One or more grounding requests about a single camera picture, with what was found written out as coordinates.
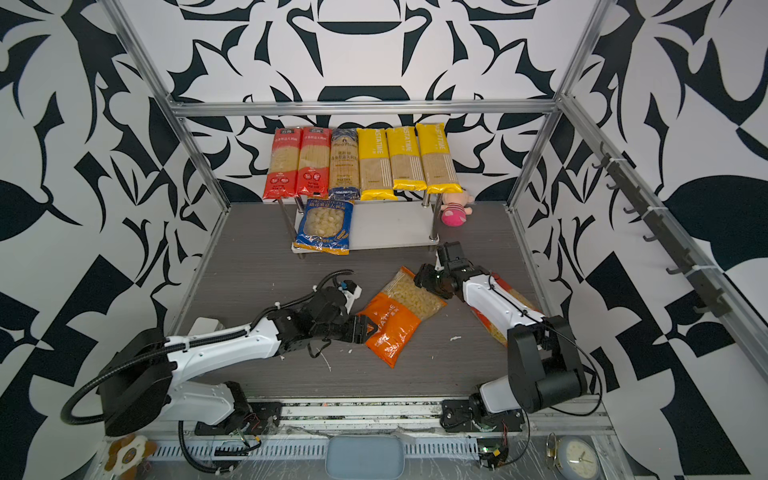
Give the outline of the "yellow spaghetti bag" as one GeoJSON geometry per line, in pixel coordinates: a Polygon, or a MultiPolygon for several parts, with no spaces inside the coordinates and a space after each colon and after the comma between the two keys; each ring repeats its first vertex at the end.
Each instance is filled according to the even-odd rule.
{"type": "Polygon", "coordinates": [[[444,124],[417,124],[422,167],[429,194],[462,193],[444,124]]]}
{"type": "Polygon", "coordinates": [[[395,200],[390,155],[384,129],[358,129],[361,200],[395,200]]]}
{"type": "Polygon", "coordinates": [[[386,130],[395,190],[425,191],[427,183],[415,128],[403,126],[386,130]]]}

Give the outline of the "red spaghetti bag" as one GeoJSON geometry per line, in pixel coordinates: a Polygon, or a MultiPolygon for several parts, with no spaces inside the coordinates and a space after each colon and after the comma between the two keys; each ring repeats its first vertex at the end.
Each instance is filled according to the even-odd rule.
{"type": "Polygon", "coordinates": [[[276,130],[263,192],[264,199],[276,200],[296,195],[301,137],[300,128],[276,130]]]}
{"type": "Polygon", "coordinates": [[[325,198],[328,195],[332,130],[302,129],[296,191],[299,195],[325,198]]]}

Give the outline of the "orange pasta bag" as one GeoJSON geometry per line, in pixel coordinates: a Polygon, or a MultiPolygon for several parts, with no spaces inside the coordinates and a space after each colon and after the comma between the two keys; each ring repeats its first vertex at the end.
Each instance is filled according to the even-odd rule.
{"type": "Polygon", "coordinates": [[[366,345],[391,368],[420,324],[447,304],[437,295],[417,287],[414,277],[412,271],[401,267],[361,311],[378,327],[366,345]]]}

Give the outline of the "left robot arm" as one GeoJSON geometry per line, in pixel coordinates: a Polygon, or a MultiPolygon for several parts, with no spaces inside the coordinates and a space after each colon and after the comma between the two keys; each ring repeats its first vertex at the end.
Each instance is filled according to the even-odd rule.
{"type": "Polygon", "coordinates": [[[101,423],[109,437],[135,433],[155,421],[194,421],[225,432],[239,428],[250,411],[240,385],[202,384],[199,377],[296,351],[317,357],[314,340],[324,346],[366,343],[378,327],[353,313],[362,289],[349,280],[350,273],[332,272],[310,293],[277,302],[244,325],[187,336],[140,332],[64,403],[61,421],[101,423]]]}

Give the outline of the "blue orange orecchiette bag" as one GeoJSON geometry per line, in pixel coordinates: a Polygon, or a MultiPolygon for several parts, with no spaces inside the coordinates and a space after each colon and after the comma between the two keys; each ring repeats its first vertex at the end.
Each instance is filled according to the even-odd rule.
{"type": "Polygon", "coordinates": [[[349,201],[310,198],[293,241],[300,250],[348,255],[354,204],[349,201]]]}

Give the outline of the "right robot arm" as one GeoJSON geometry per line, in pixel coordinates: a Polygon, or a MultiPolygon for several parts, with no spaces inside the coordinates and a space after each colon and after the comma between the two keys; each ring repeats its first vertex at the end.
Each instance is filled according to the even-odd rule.
{"type": "Polygon", "coordinates": [[[507,373],[486,382],[468,400],[477,424],[506,413],[536,413],[587,392],[581,354],[570,324],[517,299],[508,285],[467,259],[458,242],[438,247],[414,283],[445,300],[460,299],[506,347],[507,373]]]}

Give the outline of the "blue gold spaghetti bag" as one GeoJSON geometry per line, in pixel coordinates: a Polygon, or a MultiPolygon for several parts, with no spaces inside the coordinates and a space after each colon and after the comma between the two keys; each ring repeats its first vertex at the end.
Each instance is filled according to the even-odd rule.
{"type": "Polygon", "coordinates": [[[358,136],[355,129],[335,129],[331,136],[329,197],[357,201],[361,197],[358,136]]]}

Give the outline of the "red macaroni bag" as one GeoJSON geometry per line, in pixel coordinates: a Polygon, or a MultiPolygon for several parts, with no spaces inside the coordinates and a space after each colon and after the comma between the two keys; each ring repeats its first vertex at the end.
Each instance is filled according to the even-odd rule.
{"type": "Polygon", "coordinates": [[[509,329],[529,326],[544,319],[543,314],[514,289],[499,283],[474,283],[464,289],[465,303],[490,335],[501,345],[508,345],[509,329]]]}

